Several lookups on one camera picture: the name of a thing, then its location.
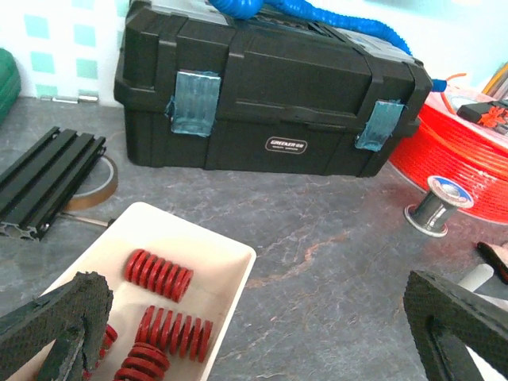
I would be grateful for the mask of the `red large spring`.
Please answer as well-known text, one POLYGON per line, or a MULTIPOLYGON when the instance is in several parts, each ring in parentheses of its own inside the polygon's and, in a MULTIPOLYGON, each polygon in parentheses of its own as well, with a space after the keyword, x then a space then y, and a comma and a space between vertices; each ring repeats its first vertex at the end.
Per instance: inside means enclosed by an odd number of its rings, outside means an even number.
POLYGON ((127 259, 123 276, 145 290, 181 302, 194 271, 144 249, 134 250, 127 259))

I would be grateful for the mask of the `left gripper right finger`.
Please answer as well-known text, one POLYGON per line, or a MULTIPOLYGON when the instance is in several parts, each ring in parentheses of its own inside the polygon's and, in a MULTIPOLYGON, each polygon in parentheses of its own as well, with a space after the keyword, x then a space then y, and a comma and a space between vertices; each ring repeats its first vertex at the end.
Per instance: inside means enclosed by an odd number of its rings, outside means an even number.
POLYGON ((507 312, 428 271, 409 275, 403 305, 428 380, 481 380, 472 349, 507 377, 507 312))

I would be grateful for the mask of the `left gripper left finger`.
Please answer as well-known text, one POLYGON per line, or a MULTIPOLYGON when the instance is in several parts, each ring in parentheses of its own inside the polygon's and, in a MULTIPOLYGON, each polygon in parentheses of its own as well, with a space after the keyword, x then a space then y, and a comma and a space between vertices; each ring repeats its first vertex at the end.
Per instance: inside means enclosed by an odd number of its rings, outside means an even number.
POLYGON ((48 344, 37 380, 82 380, 96 361, 113 302, 106 278, 75 277, 1 317, 1 379, 7 380, 48 344))

